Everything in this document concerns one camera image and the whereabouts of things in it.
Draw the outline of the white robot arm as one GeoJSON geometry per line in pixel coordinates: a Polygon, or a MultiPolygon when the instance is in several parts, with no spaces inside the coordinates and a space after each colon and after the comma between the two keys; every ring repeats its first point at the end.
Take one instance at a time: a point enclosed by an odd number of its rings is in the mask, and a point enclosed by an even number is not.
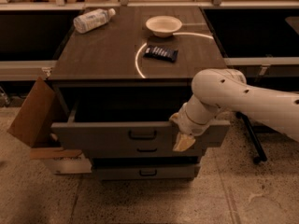
{"type": "Polygon", "coordinates": [[[299,94],[250,86],[235,69],[205,69],[192,79],[192,97],[170,120],[177,124],[173,149],[183,152],[195,143],[225,109],[240,112],[299,141],[299,94]]]}

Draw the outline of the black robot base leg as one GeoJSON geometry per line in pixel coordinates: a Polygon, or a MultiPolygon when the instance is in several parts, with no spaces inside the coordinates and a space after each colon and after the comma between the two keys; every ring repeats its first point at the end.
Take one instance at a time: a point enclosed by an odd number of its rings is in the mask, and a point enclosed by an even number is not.
{"type": "Polygon", "coordinates": [[[256,133],[253,130],[253,127],[252,127],[252,125],[251,125],[251,123],[249,121],[249,118],[246,115],[244,115],[244,114],[242,114],[240,112],[237,112],[236,116],[239,119],[243,120],[243,122],[245,124],[245,127],[246,127],[246,129],[247,129],[247,131],[249,133],[250,139],[251,139],[251,141],[252,141],[252,143],[253,143],[256,151],[257,151],[257,156],[253,158],[253,163],[254,164],[259,164],[262,161],[267,161],[267,157],[266,157],[266,155],[265,155],[265,153],[263,151],[263,147],[262,147],[262,145],[260,143],[260,140],[258,139],[256,133]]]}

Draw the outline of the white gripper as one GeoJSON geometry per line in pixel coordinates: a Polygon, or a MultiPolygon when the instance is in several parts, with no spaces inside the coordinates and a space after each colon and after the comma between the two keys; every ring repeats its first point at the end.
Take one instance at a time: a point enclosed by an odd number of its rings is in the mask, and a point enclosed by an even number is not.
{"type": "Polygon", "coordinates": [[[178,113],[171,115],[169,120],[176,123],[181,131],[177,135],[173,150],[183,152],[195,143],[194,136],[202,135],[209,127],[212,114],[199,109],[195,111],[180,109],[178,113]]]}

